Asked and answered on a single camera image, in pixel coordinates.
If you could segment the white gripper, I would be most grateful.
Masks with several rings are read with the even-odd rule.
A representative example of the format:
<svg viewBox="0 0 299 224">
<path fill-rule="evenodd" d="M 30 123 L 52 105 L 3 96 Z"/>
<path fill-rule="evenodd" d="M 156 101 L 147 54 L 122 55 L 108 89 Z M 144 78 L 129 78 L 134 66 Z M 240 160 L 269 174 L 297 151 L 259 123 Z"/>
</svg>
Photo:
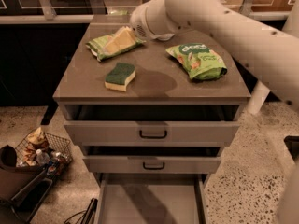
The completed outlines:
<svg viewBox="0 0 299 224">
<path fill-rule="evenodd" d="M 140 39 L 154 40 L 157 35 L 173 34 L 175 26 L 167 17 L 165 0 L 150 0 L 138 6 L 130 18 L 130 26 L 120 28 L 104 45 L 103 51 L 114 54 L 135 44 Z"/>
</svg>

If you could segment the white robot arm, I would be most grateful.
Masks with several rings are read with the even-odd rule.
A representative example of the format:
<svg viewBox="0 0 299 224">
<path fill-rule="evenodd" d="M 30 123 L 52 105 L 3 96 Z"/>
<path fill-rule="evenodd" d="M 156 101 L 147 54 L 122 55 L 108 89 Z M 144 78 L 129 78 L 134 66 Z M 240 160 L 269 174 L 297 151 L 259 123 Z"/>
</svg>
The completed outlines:
<svg viewBox="0 0 299 224">
<path fill-rule="evenodd" d="M 168 40 L 187 29 L 222 45 L 282 102 L 299 108 L 299 38 L 225 7 L 219 0 L 151 0 L 130 17 L 135 35 Z"/>
</svg>

